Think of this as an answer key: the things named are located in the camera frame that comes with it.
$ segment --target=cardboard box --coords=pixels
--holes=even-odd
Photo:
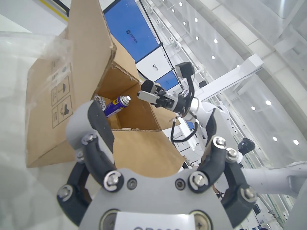
[[[184,159],[161,131],[175,115],[139,100],[140,88],[135,61],[111,37],[99,1],[72,0],[68,27],[28,73],[27,166],[74,160],[66,125],[73,111],[97,93],[107,101],[131,97],[129,106],[109,120],[116,166],[150,177],[176,173]]]

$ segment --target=screw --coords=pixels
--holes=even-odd
[[[224,146],[226,144],[226,140],[222,137],[217,137],[216,138],[216,143],[220,146]]]
[[[89,133],[82,138],[81,143],[87,145],[89,142],[93,141],[94,138],[96,138],[96,135]]]
[[[251,198],[255,198],[256,194],[253,188],[247,188],[244,191],[244,195],[246,196],[246,198],[251,199]]]
[[[226,148],[226,140],[222,137],[216,136],[213,138],[212,142],[219,149]]]
[[[203,172],[195,171],[189,177],[189,184],[192,191],[197,191],[199,187],[209,185],[209,180]]]
[[[176,181],[175,181],[175,187],[177,190],[184,190],[185,188],[185,182],[183,179],[181,178],[178,178]]]
[[[247,202],[254,203],[257,201],[256,191],[252,187],[248,187],[245,189],[241,188],[240,193],[244,200],[246,200]]]
[[[235,163],[238,159],[238,152],[232,148],[226,148],[227,155],[226,155],[226,161],[228,163]]]
[[[110,175],[107,183],[110,186],[118,184],[118,176],[116,176],[115,174]]]
[[[210,219],[201,211],[194,211],[195,229],[196,230],[212,230]]]
[[[137,186],[137,181],[134,178],[130,178],[127,182],[127,188],[129,190],[134,190]]]
[[[62,198],[63,202],[65,202],[70,199],[72,191],[72,186],[65,184],[58,190],[57,195]]]
[[[103,187],[107,191],[115,191],[117,188],[121,188],[122,186],[117,187],[117,184],[119,183],[119,177],[121,175],[122,174],[116,170],[110,171],[103,179]]]
[[[64,198],[69,195],[69,190],[67,187],[63,187],[62,189],[59,190],[59,197]]]
[[[109,210],[101,218],[99,230],[114,230],[118,210]]]
[[[203,176],[201,175],[197,175],[194,177],[194,183],[198,186],[198,187],[202,187],[205,185],[206,180]]]
[[[231,158],[236,158],[237,157],[237,151],[232,149],[232,148],[229,148],[227,155]]]

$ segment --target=blue display screen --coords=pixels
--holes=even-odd
[[[142,59],[158,43],[135,0],[121,0],[105,13],[111,34],[128,51],[135,62]]]
[[[188,127],[190,128],[190,130],[194,129],[194,123],[187,121],[187,124],[188,124]]]
[[[156,83],[159,83],[166,91],[179,84],[172,70],[156,80]]]

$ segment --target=blue spray can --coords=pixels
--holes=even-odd
[[[104,114],[106,115],[106,117],[113,116],[114,114],[126,108],[129,105],[130,100],[130,96],[119,96],[106,106]]]

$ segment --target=label sticker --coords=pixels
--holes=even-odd
[[[57,103],[57,87],[54,87],[51,90],[51,106],[54,106]]]
[[[66,76],[56,87],[51,90],[51,106],[65,97],[70,92],[69,76]]]
[[[52,128],[72,115],[71,96],[67,96],[63,101],[52,109]]]
[[[118,98],[116,98],[115,100],[113,100],[113,104],[118,104]]]
[[[69,77],[66,76],[63,81],[57,85],[57,99],[61,100],[70,92]]]
[[[118,212],[114,230],[195,230],[193,215]]]
[[[57,106],[52,109],[52,128],[55,128],[59,124],[58,112]]]

